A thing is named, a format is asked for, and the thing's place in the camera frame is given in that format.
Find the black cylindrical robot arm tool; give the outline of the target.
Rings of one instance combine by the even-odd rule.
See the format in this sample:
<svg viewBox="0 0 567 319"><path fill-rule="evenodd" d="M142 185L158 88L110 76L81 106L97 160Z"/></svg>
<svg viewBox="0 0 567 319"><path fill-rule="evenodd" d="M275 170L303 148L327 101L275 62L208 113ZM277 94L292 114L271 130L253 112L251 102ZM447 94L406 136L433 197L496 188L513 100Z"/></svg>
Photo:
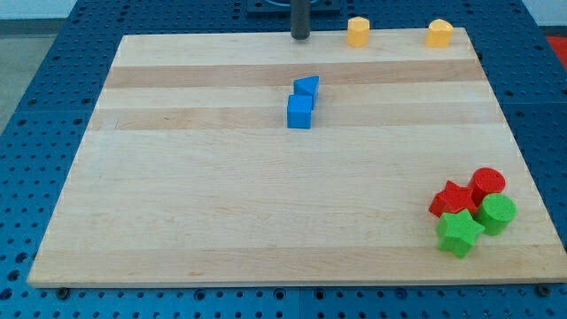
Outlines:
<svg viewBox="0 0 567 319"><path fill-rule="evenodd" d="M305 41L311 31L311 2L309 0L290 1L291 37L297 41Z"/></svg>

